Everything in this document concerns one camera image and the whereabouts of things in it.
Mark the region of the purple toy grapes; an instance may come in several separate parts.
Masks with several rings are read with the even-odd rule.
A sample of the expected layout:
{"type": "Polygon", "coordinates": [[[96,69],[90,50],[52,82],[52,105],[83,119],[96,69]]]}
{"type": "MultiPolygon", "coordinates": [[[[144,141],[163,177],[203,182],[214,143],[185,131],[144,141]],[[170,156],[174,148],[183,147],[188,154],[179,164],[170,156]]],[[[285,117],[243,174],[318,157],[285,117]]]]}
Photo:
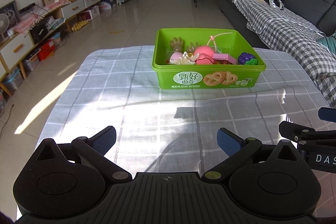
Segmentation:
{"type": "Polygon", "coordinates": [[[258,59],[251,53],[243,52],[238,57],[238,64],[240,65],[257,65],[258,59]]]}

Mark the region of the pink toy box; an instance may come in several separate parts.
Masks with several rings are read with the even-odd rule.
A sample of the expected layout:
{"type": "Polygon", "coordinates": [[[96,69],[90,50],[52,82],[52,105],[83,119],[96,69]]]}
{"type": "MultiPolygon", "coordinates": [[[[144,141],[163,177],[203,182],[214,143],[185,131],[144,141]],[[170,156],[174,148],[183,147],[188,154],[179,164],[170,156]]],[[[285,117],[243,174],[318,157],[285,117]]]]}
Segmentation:
{"type": "Polygon", "coordinates": [[[217,61],[225,61],[232,65],[237,64],[237,60],[227,53],[214,53],[213,59],[217,61]]]}

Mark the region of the pink toy egg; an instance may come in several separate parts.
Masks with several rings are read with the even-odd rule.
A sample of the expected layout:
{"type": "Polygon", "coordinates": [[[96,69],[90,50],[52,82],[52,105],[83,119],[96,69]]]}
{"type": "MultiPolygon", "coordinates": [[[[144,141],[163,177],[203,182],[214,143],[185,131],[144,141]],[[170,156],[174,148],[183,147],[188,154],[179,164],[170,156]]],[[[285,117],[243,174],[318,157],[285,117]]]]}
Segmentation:
{"type": "Polygon", "coordinates": [[[170,64],[176,64],[183,57],[183,53],[174,52],[169,59],[170,64]]]}

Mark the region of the brown toy hand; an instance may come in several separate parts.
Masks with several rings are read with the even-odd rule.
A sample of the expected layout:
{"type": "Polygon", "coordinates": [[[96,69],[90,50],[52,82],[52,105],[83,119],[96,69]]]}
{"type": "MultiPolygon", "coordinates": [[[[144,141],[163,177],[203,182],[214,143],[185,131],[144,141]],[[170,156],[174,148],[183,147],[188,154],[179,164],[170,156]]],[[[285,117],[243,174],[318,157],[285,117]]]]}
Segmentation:
{"type": "Polygon", "coordinates": [[[185,45],[185,41],[181,37],[173,37],[172,40],[169,41],[170,47],[174,52],[183,52],[183,48],[185,45]]]}

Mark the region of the grey checked tablecloth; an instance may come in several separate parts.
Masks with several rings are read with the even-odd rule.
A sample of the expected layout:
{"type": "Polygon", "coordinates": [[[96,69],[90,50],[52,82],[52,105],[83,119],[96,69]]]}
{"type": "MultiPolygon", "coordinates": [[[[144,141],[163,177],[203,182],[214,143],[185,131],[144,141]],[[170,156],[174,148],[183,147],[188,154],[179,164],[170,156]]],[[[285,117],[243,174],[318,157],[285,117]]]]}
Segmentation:
{"type": "Polygon", "coordinates": [[[265,144],[281,139],[293,122],[318,131],[325,98],[285,52],[257,50],[266,64],[251,88],[163,90],[152,67],[152,46],[98,50],[86,57],[53,107],[41,139],[70,143],[107,126],[116,144],[106,157],[129,171],[203,173],[226,158],[217,144],[225,127],[265,144]]]}

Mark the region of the teal patterned pillow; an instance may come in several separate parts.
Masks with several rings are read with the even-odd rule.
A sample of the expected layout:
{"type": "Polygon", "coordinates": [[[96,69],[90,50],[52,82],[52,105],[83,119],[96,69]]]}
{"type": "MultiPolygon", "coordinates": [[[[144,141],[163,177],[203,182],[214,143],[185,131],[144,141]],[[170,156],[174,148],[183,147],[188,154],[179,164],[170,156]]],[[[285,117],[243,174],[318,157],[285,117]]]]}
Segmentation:
{"type": "Polygon", "coordinates": [[[336,54],[336,36],[332,34],[331,36],[326,36],[317,40],[320,44],[329,49],[333,54],[336,54]]]}

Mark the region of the checked sofa blanket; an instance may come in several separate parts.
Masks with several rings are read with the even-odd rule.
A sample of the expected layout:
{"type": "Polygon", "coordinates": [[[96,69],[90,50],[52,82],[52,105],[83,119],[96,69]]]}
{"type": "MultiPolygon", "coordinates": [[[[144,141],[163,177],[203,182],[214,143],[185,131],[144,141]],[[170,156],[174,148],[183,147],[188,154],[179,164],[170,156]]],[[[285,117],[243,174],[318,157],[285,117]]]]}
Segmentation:
{"type": "Polygon", "coordinates": [[[335,107],[335,53],[322,45],[325,35],[290,10],[259,0],[229,0],[242,16],[243,28],[269,49],[286,52],[306,71],[331,107],[335,107]]]}

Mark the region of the green plastic cookie box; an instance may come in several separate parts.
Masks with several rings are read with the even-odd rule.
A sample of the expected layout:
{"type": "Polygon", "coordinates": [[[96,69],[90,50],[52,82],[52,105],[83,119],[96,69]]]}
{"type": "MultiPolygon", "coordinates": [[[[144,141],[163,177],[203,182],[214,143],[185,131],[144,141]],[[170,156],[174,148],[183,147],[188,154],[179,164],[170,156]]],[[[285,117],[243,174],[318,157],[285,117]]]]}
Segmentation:
{"type": "Polygon", "coordinates": [[[252,88],[266,65],[236,30],[163,28],[152,67],[161,89],[252,88]]]}

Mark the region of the red storage box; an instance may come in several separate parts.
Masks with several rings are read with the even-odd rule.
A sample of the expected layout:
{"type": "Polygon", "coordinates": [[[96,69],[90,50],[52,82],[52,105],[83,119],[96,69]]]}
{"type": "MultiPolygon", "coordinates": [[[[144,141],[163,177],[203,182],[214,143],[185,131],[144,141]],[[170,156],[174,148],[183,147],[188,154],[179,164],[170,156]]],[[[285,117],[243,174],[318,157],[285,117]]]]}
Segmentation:
{"type": "Polygon", "coordinates": [[[47,39],[39,47],[39,52],[38,52],[39,61],[43,61],[46,58],[48,58],[50,55],[53,55],[55,50],[56,50],[56,46],[54,44],[54,40],[53,39],[47,39]]]}

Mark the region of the grey fabric sofa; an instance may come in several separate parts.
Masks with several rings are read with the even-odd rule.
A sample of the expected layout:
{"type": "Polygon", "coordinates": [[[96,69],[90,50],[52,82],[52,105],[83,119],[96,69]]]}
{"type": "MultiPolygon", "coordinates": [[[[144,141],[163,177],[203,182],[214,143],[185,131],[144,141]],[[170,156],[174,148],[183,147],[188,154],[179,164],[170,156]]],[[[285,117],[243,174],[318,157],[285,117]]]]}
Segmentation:
{"type": "MultiPolygon", "coordinates": [[[[284,6],[313,23],[326,35],[335,33],[335,0],[285,0],[284,6]]],[[[252,47],[268,48],[257,34],[247,28],[246,18],[232,0],[220,0],[219,9],[252,47]]]]}

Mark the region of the white tv cabinet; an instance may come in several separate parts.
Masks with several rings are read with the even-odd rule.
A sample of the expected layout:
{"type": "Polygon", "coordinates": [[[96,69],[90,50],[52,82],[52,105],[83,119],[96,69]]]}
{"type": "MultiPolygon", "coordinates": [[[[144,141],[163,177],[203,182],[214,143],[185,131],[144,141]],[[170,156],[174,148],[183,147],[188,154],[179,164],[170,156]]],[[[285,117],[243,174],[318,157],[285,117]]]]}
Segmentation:
{"type": "Polygon", "coordinates": [[[60,28],[65,27],[70,33],[70,21],[100,1],[56,1],[30,10],[28,17],[11,29],[14,34],[1,42],[1,80],[16,68],[20,69],[25,79],[24,57],[60,28]]]}

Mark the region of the small white desk fan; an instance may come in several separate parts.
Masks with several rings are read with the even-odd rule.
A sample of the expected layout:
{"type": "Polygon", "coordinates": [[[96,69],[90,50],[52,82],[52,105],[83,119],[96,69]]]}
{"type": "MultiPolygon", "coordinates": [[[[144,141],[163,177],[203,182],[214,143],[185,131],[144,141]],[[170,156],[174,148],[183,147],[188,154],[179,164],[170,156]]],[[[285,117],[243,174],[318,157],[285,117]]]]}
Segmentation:
{"type": "Polygon", "coordinates": [[[0,35],[1,40],[5,39],[5,33],[7,29],[9,28],[9,18],[6,14],[0,14],[0,35]]]}

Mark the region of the dark framed picture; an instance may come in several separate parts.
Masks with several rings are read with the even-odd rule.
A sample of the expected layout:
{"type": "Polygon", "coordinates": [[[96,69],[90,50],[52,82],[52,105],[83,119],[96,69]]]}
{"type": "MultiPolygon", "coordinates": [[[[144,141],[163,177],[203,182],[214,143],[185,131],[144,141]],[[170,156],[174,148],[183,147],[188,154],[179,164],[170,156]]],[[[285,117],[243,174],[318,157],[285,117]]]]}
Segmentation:
{"type": "Polygon", "coordinates": [[[12,1],[1,7],[1,14],[6,14],[9,19],[9,28],[21,21],[16,1],[12,1]]]}

